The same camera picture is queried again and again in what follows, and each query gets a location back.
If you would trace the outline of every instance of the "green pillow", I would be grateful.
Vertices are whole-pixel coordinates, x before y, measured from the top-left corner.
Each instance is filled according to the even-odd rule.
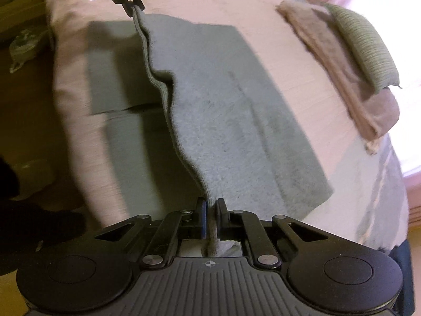
[[[340,33],[375,93],[389,85],[399,85],[399,73],[385,43],[373,25],[362,15],[346,8],[326,4]]]

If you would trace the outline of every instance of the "folded pink towel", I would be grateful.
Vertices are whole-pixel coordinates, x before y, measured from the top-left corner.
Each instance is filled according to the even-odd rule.
[[[361,137],[373,142],[367,147],[374,148],[376,139],[399,119],[399,107],[391,91],[385,88],[374,94],[325,8],[286,0],[277,11],[325,67]]]

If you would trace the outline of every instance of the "mattress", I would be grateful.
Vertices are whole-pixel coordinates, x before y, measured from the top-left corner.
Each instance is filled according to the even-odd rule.
[[[405,240],[408,200],[389,137],[382,139],[377,154],[367,154],[325,69],[275,11],[282,0],[142,1],[146,13],[232,25],[243,36],[293,111],[334,190],[304,222],[385,251]],[[68,137],[75,180],[104,226],[148,214],[147,205],[128,208],[133,201],[123,194],[112,164],[107,117],[92,115],[88,79],[89,23],[130,18],[111,0],[46,3],[56,37],[55,102]]]

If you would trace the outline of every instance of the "ribbed gray panel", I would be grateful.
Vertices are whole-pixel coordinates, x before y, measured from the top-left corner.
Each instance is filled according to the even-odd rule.
[[[32,311],[27,316],[42,316]],[[299,301],[275,272],[245,258],[176,258],[89,316],[323,316]],[[392,316],[382,311],[379,316]]]

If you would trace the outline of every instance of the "silver rivet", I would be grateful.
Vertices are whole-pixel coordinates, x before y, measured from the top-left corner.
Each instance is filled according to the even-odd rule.
[[[278,262],[278,258],[275,255],[263,254],[257,258],[257,261],[263,265],[275,265]]]
[[[163,258],[161,255],[149,254],[143,257],[142,261],[147,265],[158,265],[162,263]]]

